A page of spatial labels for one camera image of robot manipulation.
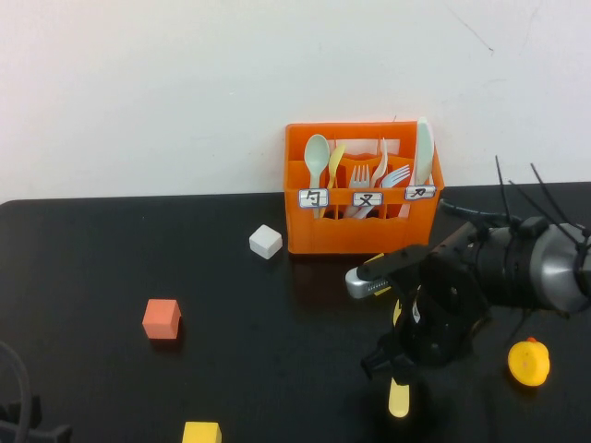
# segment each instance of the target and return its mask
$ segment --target white label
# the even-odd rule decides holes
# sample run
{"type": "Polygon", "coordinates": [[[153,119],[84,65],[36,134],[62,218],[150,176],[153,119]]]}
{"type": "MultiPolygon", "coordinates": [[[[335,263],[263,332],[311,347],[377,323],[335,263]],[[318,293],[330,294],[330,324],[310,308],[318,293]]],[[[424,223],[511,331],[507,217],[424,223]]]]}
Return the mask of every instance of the white label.
{"type": "Polygon", "coordinates": [[[415,323],[418,323],[421,319],[421,315],[418,312],[418,307],[416,307],[416,300],[413,303],[413,318],[415,319],[415,323]]]}
{"type": "Polygon", "coordinates": [[[379,206],[384,200],[381,192],[355,192],[353,194],[353,206],[379,206]]]}
{"type": "Polygon", "coordinates": [[[329,206],[329,190],[320,189],[300,189],[299,207],[300,208],[326,208],[329,206]]]}
{"type": "Polygon", "coordinates": [[[406,200],[420,200],[421,198],[433,198],[435,197],[435,191],[437,187],[434,185],[423,185],[423,186],[407,186],[404,198],[406,200]]]}

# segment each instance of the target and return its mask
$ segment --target yellow rubber duck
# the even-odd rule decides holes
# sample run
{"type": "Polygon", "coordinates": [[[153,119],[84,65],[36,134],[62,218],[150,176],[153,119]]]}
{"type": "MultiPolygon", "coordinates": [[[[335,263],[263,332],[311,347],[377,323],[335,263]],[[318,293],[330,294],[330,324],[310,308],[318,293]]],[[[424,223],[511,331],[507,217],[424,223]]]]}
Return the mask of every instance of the yellow rubber duck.
{"type": "Polygon", "coordinates": [[[515,379],[526,386],[540,386],[550,372],[548,348],[532,337],[513,345],[508,362],[515,379]]]}

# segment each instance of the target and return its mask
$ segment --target yellow spoon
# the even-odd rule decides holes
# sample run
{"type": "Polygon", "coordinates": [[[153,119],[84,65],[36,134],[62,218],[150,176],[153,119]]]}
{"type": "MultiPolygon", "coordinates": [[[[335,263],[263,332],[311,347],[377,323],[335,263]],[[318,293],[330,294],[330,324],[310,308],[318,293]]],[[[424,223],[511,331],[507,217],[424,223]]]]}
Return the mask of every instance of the yellow spoon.
{"type": "MultiPolygon", "coordinates": [[[[334,149],[331,154],[331,159],[329,160],[329,184],[326,186],[327,189],[331,189],[334,186],[334,179],[336,178],[336,168],[339,167],[339,163],[341,162],[341,158],[344,154],[345,145],[339,145],[334,149]]],[[[320,218],[324,217],[324,211],[326,208],[322,208],[320,211],[320,218]]]]}
{"type": "MultiPolygon", "coordinates": [[[[398,317],[402,312],[400,307],[400,300],[396,301],[396,307],[394,308],[394,315],[392,323],[396,326],[398,317]]],[[[388,398],[388,411],[396,417],[403,418],[408,414],[410,409],[410,388],[408,385],[399,385],[392,379],[390,383],[390,397],[388,398]]]]}

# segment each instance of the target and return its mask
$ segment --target block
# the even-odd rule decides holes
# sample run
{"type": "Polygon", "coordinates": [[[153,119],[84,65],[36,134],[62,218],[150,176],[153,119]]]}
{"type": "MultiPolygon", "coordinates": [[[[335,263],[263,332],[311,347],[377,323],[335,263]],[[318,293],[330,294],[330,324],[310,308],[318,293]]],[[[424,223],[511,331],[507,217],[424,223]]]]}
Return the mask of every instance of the block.
{"type": "Polygon", "coordinates": [[[273,257],[283,245],[281,234],[265,224],[262,224],[248,241],[252,251],[267,259],[273,257]]]}
{"type": "Polygon", "coordinates": [[[181,310],[176,300],[148,300],[146,313],[141,322],[148,338],[173,340],[178,334],[181,310]]]}
{"type": "Polygon", "coordinates": [[[186,422],[183,443],[222,443],[222,431],[214,422],[186,422]]]}

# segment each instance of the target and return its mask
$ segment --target orange cube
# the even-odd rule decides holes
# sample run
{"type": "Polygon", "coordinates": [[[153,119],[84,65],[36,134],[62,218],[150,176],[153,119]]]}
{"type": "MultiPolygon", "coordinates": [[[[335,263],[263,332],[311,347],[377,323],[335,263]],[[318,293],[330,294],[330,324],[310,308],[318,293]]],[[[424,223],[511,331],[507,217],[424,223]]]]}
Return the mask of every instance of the orange cube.
{"type": "Polygon", "coordinates": [[[173,340],[178,334],[181,310],[176,300],[148,300],[146,314],[141,322],[148,338],[173,340]]]}

